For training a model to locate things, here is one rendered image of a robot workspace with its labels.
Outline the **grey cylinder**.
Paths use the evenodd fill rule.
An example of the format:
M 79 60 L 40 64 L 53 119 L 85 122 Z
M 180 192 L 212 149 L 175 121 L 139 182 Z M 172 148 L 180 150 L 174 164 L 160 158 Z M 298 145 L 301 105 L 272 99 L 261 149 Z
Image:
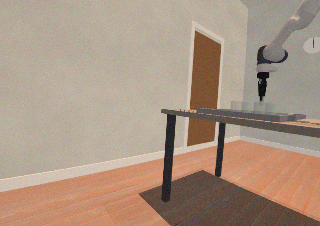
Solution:
M 277 104 L 267 103 L 265 114 L 276 115 Z
M 242 110 L 242 101 L 231 101 L 230 111 L 241 112 Z
M 242 102 L 241 112 L 250 113 L 251 112 L 251 104 L 250 102 Z
M 266 102 L 254 102 L 253 113 L 266 114 Z

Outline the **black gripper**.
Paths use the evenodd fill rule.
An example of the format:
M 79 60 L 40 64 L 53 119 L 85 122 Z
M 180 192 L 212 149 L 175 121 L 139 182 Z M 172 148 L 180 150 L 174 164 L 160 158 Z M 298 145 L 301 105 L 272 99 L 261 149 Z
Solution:
M 259 93 L 259 102 L 264 102 L 267 89 L 267 78 L 270 77 L 269 72 L 258 72 L 257 77 L 260 78 L 258 81 L 258 93 Z

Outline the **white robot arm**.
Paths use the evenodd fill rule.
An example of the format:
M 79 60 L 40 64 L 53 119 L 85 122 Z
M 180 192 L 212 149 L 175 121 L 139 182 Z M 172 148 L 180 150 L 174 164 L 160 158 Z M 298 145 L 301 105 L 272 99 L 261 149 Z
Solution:
M 260 47 L 257 54 L 257 72 L 276 72 L 279 69 L 272 63 L 282 63 L 288 58 L 288 52 L 282 48 L 292 32 L 309 26 L 320 11 L 320 0 L 303 0 L 292 17 L 284 24 L 275 38 Z

